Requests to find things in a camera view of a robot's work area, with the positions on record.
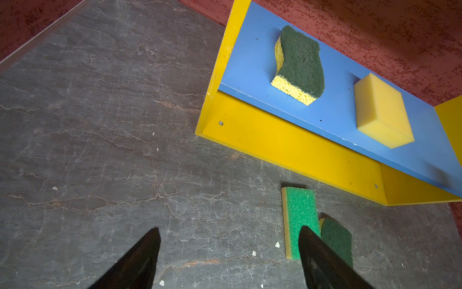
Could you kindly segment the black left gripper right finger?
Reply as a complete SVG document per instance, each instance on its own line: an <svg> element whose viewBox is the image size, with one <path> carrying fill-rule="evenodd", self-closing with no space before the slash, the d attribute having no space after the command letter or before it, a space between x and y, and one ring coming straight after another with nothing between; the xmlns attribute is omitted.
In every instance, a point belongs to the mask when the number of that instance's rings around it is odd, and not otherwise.
<svg viewBox="0 0 462 289"><path fill-rule="evenodd" d="M308 226L301 228L298 248L308 289L372 288Z"/></svg>

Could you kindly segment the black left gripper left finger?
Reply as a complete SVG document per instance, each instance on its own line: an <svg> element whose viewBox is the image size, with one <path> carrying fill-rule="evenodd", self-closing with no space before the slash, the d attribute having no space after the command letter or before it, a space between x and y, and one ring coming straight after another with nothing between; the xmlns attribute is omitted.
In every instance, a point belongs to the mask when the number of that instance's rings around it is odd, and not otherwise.
<svg viewBox="0 0 462 289"><path fill-rule="evenodd" d="M91 289L151 289L161 246L160 230L149 230Z"/></svg>

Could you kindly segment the bright green yellow sponge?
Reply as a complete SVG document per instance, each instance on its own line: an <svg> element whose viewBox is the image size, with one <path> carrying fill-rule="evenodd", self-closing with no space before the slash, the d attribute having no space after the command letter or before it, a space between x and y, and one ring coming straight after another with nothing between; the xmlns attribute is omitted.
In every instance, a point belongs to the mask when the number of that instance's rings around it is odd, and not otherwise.
<svg viewBox="0 0 462 289"><path fill-rule="evenodd" d="M286 258L299 260L298 239L303 226L321 236L315 192L296 187L282 188L283 227Z"/></svg>

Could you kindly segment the yellow sponge front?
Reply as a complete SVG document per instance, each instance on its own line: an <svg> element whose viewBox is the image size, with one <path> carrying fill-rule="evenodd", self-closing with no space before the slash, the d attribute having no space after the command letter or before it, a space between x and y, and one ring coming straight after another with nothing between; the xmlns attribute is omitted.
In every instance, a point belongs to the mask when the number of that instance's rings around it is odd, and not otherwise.
<svg viewBox="0 0 462 289"><path fill-rule="evenodd" d="M357 129L389 149L415 141L402 94L370 73L354 85Z"/></svg>

